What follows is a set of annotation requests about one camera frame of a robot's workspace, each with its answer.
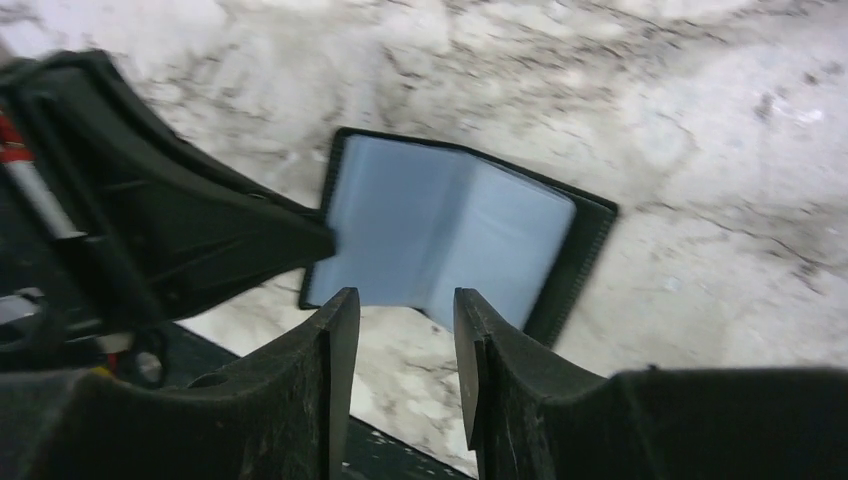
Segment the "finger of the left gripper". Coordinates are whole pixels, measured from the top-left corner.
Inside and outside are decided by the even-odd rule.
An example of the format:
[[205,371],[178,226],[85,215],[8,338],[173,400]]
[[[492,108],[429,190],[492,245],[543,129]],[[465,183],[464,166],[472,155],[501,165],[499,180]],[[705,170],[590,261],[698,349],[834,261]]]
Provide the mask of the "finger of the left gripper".
[[1,71],[4,170],[114,328],[181,320],[335,251],[314,209],[180,138],[101,50]]

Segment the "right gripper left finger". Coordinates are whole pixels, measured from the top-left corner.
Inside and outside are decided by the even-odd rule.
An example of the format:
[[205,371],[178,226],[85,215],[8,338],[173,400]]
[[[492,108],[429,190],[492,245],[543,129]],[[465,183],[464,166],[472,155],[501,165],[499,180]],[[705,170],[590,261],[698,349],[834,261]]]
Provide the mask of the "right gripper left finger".
[[91,369],[1,379],[5,479],[335,479],[360,301],[338,291],[307,320],[178,389]]

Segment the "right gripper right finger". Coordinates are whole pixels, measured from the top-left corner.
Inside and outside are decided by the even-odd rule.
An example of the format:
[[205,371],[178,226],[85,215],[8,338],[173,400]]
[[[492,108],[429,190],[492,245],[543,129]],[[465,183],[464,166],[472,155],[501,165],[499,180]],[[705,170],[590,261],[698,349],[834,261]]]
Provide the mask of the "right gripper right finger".
[[454,294],[467,443],[483,479],[843,479],[837,368],[589,372]]

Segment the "black card holder wallet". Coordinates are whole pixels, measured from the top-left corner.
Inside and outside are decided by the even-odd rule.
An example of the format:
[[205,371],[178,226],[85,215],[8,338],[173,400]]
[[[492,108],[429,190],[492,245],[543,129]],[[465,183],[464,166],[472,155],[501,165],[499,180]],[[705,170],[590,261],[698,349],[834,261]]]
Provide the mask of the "black card holder wallet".
[[463,145],[336,131],[318,217],[335,254],[309,266],[298,305],[343,287],[446,329],[458,287],[552,346],[618,217],[609,199]]

